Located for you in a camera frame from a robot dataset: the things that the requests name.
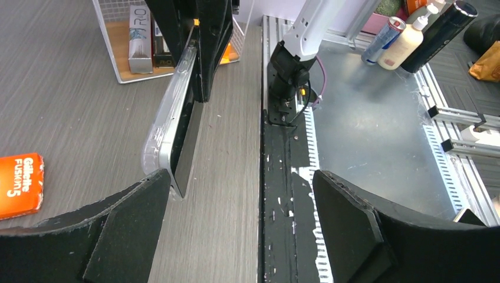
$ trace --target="pump bottle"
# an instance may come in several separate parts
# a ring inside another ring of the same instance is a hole
[[[427,14],[418,17],[413,25],[406,25],[406,29],[404,29],[400,37],[379,58],[378,64],[386,70],[397,69],[422,43],[422,30],[429,23],[429,17],[438,12],[436,6],[433,4],[428,5]]]
[[[433,4],[436,6],[436,8],[439,10],[437,14],[429,16],[429,23],[427,26],[422,30],[422,32],[425,32],[426,29],[428,29],[434,22],[439,18],[441,12],[449,7],[451,4],[447,4],[445,0],[433,0],[430,2],[430,4]],[[410,15],[410,17],[406,20],[406,24],[413,25],[413,23],[418,19],[418,17],[424,16],[427,13],[427,8],[426,6],[420,7],[417,11],[414,11],[413,14]]]

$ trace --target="black cable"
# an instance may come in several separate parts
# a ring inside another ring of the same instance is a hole
[[[305,101],[305,105],[302,107],[300,112],[290,121],[290,123],[288,123],[289,126],[292,126],[293,121],[295,121],[295,119],[297,119],[300,115],[302,115],[304,113],[305,109],[309,106],[309,102],[311,101],[311,93],[313,91],[313,89],[311,88],[311,81],[310,80],[307,80],[307,86],[309,87],[309,90],[308,90],[309,93],[307,94],[307,99]]]

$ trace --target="cardboard box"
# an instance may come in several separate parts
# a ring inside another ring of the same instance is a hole
[[[132,74],[153,72],[151,16],[147,6],[130,5],[129,67]]]
[[[36,153],[0,158],[0,219],[39,211],[44,161]]]
[[[154,58],[154,66],[156,68],[171,68],[175,67],[175,63],[173,61],[172,53],[170,53],[169,47],[163,38],[162,32],[160,28],[156,24],[156,21],[153,20],[153,58]]]
[[[414,11],[417,11],[420,7],[427,5],[427,0],[404,0],[404,10],[408,16],[411,16]]]

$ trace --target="metal plate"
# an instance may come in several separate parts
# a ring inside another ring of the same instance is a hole
[[[369,67],[360,51],[323,42],[328,75],[314,111],[322,170],[413,210],[452,220],[455,210],[423,126],[432,125],[413,75]],[[323,76],[311,69],[312,85]]]

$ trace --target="wooden table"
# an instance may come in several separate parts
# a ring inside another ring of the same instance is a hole
[[[30,226],[144,177],[141,150],[169,79],[119,85],[90,1],[0,0],[0,156],[45,159]],[[218,69],[187,197],[169,202],[150,282],[252,282],[258,256],[261,37]]]

